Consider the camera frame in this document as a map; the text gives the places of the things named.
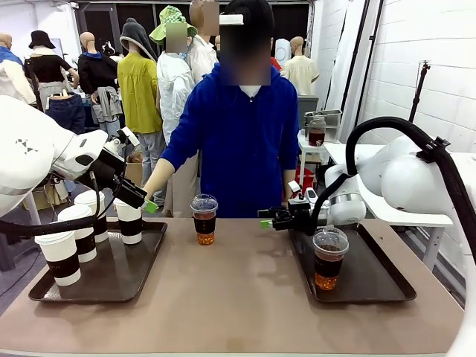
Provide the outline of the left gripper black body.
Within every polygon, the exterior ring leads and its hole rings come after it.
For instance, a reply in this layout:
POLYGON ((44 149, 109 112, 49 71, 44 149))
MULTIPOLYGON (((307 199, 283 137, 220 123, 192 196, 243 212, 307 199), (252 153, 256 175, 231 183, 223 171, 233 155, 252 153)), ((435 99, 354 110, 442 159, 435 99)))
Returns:
POLYGON ((125 173, 125 159, 107 148, 102 148, 90 170, 94 173, 97 184, 101 187, 117 187, 120 177, 125 173))

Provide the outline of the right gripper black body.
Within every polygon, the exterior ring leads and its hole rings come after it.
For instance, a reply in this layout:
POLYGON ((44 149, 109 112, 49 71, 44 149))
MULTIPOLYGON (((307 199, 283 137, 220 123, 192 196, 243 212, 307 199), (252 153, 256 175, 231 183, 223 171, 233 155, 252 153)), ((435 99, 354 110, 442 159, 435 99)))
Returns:
POLYGON ((310 203, 289 202, 288 206, 273 209, 273 228, 276 231, 294 230, 314 234, 317 219, 312 215, 310 203))

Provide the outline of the person's right hand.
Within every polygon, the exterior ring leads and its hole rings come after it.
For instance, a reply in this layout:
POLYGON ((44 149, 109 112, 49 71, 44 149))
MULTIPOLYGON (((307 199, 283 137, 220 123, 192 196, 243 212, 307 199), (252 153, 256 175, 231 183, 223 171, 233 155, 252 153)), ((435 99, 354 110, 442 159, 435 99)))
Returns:
POLYGON ((153 199, 153 195, 155 194, 156 191, 158 191, 161 188, 160 183, 155 183, 152 181, 150 178, 147 183, 144 185, 143 190, 146 191, 146 196, 145 199, 151 200, 153 199))

